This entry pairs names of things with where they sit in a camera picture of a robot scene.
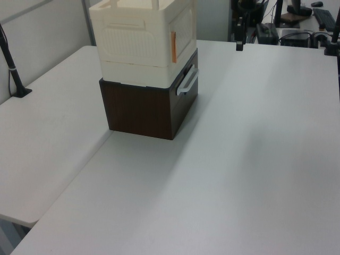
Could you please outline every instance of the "plastic box handle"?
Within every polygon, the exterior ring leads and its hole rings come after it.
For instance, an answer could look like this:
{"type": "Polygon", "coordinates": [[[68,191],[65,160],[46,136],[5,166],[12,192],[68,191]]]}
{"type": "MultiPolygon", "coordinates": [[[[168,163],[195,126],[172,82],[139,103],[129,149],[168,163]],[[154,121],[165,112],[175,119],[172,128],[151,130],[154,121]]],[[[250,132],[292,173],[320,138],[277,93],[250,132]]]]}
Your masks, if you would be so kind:
{"type": "Polygon", "coordinates": [[[191,89],[191,87],[193,86],[195,81],[197,80],[199,73],[200,73],[200,71],[198,70],[198,68],[195,68],[194,65],[192,65],[192,67],[190,68],[189,72],[186,74],[186,76],[184,77],[183,81],[178,86],[178,88],[177,88],[177,95],[179,95],[182,92],[183,93],[189,92],[189,90],[191,89]]]}
{"type": "MultiPolygon", "coordinates": [[[[111,0],[111,8],[117,8],[117,2],[119,0],[111,0]]],[[[159,0],[151,0],[152,1],[152,9],[158,11],[159,10],[159,0]]]]}

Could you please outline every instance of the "white desk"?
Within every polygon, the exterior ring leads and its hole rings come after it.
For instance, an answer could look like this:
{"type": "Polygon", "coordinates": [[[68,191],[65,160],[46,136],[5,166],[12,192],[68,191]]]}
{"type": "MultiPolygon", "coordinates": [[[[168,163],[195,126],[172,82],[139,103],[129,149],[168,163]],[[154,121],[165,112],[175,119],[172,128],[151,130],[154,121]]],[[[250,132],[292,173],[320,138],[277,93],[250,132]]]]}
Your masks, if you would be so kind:
{"type": "Polygon", "coordinates": [[[0,218],[32,227],[110,135],[96,47],[0,105],[0,218]]]}
{"type": "Polygon", "coordinates": [[[198,48],[175,140],[113,132],[13,255],[338,254],[336,58],[198,48]]]}

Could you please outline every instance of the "cable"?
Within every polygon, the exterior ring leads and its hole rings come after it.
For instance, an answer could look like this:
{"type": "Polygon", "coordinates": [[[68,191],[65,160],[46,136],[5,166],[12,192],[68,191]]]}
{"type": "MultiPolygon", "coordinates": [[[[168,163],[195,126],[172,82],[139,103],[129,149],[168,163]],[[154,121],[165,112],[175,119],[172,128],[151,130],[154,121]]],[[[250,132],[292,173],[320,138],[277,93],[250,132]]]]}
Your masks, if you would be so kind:
{"type": "Polygon", "coordinates": [[[11,71],[8,70],[8,92],[10,93],[10,97],[12,97],[11,93],[11,71]]]}
{"type": "Polygon", "coordinates": [[[270,23],[273,23],[274,7],[276,6],[276,4],[277,4],[277,1],[276,1],[276,3],[274,4],[273,10],[272,10],[272,12],[271,12],[271,22],[270,22],[270,23]]]}
{"type": "Polygon", "coordinates": [[[268,16],[270,14],[270,12],[272,11],[272,9],[274,9],[274,7],[275,7],[275,5],[269,10],[269,12],[265,16],[263,16],[262,19],[264,19],[266,16],[268,16]]]}

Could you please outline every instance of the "black cable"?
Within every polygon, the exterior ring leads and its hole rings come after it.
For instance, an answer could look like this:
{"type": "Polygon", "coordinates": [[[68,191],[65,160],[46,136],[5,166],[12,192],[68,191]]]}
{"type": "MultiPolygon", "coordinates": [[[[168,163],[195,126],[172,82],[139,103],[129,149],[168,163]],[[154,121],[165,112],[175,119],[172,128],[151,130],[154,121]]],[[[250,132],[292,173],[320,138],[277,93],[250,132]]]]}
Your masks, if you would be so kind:
{"type": "Polygon", "coordinates": [[[11,71],[8,70],[8,92],[10,93],[10,97],[12,97],[11,93],[11,71]]]}
{"type": "Polygon", "coordinates": [[[266,16],[268,16],[268,15],[270,14],[270,12],[272,11],[272,9],[274,9],[275,5],[276,5],[276,4],[274,4],[274,6],[269,10],[269,12],[268,12],[265,16],[263,16],[262,19],[264,19],[266,16]]]}
{"type": "Polygon", "coordinates": [[[315,32],[314,35],[316,35],[317,33],[320,33],[320,34],[323,34],[323,35],[328,35],[328,36],[332,37],[332,35],[325,33],[325,32],[315,32]]]}
{"type": "Polygon", "coordinates": [[[276,4],[277,4],[277,1],[273,6],[273,11],[271,12],[271,22],[270,23],[273,23],[274,7],[276,6],[276,4]]]}

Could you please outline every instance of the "black device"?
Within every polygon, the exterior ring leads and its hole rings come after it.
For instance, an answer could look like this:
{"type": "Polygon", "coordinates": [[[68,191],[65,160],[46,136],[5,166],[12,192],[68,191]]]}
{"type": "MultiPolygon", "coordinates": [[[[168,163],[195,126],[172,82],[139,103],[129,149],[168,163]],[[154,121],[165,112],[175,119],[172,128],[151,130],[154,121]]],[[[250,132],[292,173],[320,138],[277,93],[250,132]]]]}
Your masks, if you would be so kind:
{"type": "Polygon", "coordinates": [[[21,83],[18,71],[16,70],[12,55],[10,53],[5,31],[3,30],[1,24],[0,24],[0,47],[6,59],[8,70],[10,71],[13,77],[14,83],[16,85],[16,93],[14,93],[12,96],[22,98],[26,96],[27,94],[31,93],[32,90],[25,88],[21,83]]]}
{"type": "Polygon", "coordinates": [[[285,29],[282,31],[281,46],[308,48],[309,34],[303,30],[285,29]]]}
{"type": "Polygon", "coordinates": [[[321,26],[324,24],[328,32],[333,32],[335,28],[335,20],[329,10],[314,8],[313,11],[319,25],[321,26]]]}
{"type": "Polygon", "coordinates": [[[248,27],[256,27],[264,17],[269,1],[264,3],[254,0],[232,0],[232,10],[235,11],[237,18],[243,17],[246,12],[249,12],[248,27]]]}
{"type": "Polygon", "coordinates": [[[234,32],[234,36],[235,36],[235,41],[236,41],[236,51],[242,51],[243,50],[243,45],[246,42],[246,38],[247,38],[247,30],[248,30],[248,26],[250,23],[250,15],[260,9],[262,9],[265,6],[268,5],[268,1],[265,2],[265,0],[262,0],[262,2],[260,4],[255,4],[252,5],[254,2],[253,0],[248,0],[245,1],[246,3],[250,3],[251,5],[247,6],[247,7],[253,7],[255,6],[255,8],[253,9],[247,9],[241,6],[243,1],[238,2],[237,3],[237,9],[242,13],[242,17],[240,17],[236,27],[235,27],[235,32],[234,32]]]}
{"type": "Polygon", "coordinates": [[[310,6],[312,7],[323,7],[324,3],[323,2],[315,2],[315,3],[311,3],[310,6]]]}
{"type": "Polygon", "coordinates": [[[287,6],[289,13],[299,16],[310,16],[312,15],[312,9],[305,6],[301,6],[301,0],[292,0],[292,5],[287,6]]]}
{"type": "Polygon", "coordinates": [[[278,33],[275,25],[272,23],[257,24],[256,36],[259,44],[278,44],[278,33]]]}

